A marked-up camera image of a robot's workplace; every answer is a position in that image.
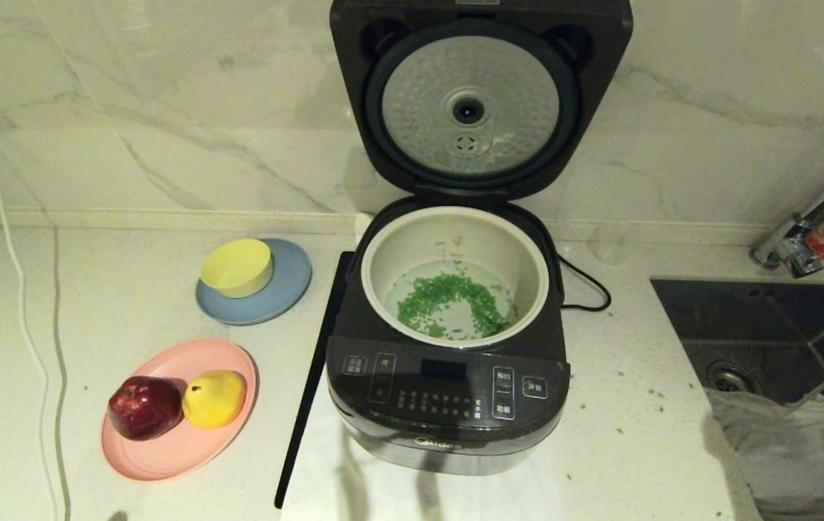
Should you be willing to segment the green chopped bits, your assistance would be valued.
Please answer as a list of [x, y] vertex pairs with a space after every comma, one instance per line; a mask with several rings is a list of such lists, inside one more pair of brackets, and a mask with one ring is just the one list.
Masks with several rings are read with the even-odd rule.
[[477, 264], [429, 263], [402, 274], [386, 309], [408, 329], [447, 341], [487, 339], [519, 319], [513, 294]]

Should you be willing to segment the dark steel sink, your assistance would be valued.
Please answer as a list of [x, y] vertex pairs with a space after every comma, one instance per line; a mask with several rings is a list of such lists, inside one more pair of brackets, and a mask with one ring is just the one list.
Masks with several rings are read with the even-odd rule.
[[[824, 286], [669, 279], [652, 284], [705, 393], [756, 394], [791, 409], [824, 396]], [[758, 511], [712, 407], [708, 429], [719, 435], [734, 478]]]

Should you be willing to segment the black rice cooker body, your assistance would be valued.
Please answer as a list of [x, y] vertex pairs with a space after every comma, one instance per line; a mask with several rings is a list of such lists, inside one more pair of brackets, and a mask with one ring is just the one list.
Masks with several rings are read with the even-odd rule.
[[399, 199], [363, 234], [328, 338], [328, 390], [352, 438], [375, 457], [437, 473], [490, 475], [527, 457], [563, 413], [571, 375], [560, 309], [563, 277], [553, 240], [533, 214], [508, 203], [474, 208], [513, 221], [537, 242], [551, 275], [541, 317], [513, 339], [475, 350], [403, 336], [363, 294], [363, 250], [389, 221], [443, 206]]

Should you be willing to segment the yellow pear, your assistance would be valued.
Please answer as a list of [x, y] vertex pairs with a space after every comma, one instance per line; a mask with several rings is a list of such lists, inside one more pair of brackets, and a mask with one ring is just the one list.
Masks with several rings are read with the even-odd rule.
[[207, 370], [184, 390], [184, 419], [199, 429], [223, 428], [239, 415], [246, 393], [245, 377], [235, 370]]

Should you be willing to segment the blue plate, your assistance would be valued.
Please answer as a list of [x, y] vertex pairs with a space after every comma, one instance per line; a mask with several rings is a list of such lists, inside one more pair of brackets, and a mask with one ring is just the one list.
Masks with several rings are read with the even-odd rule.
[[313, 275], [308, 254], [289, 240], [263, 238], [263, 241], [271, 247], [275, 261], [275, 273], [269, 284], [252, 296], [229, 299], [198, 280], [195, 300], [203, 313], [219, 323], [250, 326], [285, 313], [306, 293]]

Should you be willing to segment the red apple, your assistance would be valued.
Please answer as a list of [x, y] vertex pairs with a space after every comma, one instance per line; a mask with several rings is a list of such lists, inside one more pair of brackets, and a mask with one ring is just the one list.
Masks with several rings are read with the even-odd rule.
[[107, 419], [128, 441], [150, 441], [184, 419], [182, 393], [174, 379], [132, 376], [111, 395]]

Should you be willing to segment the yellow bowl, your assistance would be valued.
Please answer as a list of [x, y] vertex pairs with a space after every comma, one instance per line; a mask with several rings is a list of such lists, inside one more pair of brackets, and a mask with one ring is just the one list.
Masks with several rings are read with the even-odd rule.
[[259, 293], [275, 273], [273, 252], [263, 240], [226, 242], [207, 254], [200, 267], [200, 281], [229, 299]]

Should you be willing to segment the white inner pot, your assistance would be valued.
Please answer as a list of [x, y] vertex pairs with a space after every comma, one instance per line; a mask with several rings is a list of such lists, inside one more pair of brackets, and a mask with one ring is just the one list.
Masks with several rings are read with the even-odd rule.
[[[429, 263], [477, 264], [511, 290], [519, 319], [500, 334], [472, 341], [431, 339], [403, 326], [386, 309], [386, 297], [402, 274]], [[551, 296], [551, 275], [540, 246], [513, 221], [474, 208], [425, 208], [397, 217], [376, 231], [359, 267], [363, 294], [393, 330], [417, 341], [456, 350], [498, 345], [524, 333], [541, 317]]]

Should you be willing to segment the black rice cooker lid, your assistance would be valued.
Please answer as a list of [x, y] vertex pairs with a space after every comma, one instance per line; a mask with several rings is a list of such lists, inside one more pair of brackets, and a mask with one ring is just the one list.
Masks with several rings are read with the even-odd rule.
[[560, 176], [633, 33], [631, 0], [333, 0], [369, 161], [421, 197], [505, 201]]

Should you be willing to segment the pink plate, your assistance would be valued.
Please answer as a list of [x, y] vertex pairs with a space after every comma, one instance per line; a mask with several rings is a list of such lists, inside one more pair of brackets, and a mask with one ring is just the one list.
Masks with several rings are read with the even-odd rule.
[[152, 441], [128, 441], [110, 419], [101, 426], [101, 451], [107, 464], [136, 481], [167, 480], [190, 473], [227, 448], [250, 418], [259, 389], [255, 363], [243, 347], [225, 339], [195, 339], [170, 347], [134, 370], [134, 376], [170, 377], [187, 383], [204, 370], [235, 370], [245, 380], [242, 409], [223, 428], [199, 429], [187, 420]]

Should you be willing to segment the chrome faucet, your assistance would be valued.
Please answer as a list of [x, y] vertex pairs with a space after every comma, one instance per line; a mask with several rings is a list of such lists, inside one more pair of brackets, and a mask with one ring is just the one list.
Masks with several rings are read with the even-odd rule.
[[766, 270], [785, 265], [795, 279], [824, 269], [823, 261], [815, 257], [806, 240], [812, 230], [824, 220], [824, 189], [803, 210], [797, 211], [759, 241], [749, 252], [750, 258]]

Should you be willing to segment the grey rag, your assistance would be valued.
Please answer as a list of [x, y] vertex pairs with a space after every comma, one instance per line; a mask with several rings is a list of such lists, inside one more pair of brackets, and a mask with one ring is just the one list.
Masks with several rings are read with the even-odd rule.
[[763, 521], [824, 521], [824, 396], [796, 409], [706, 392]]

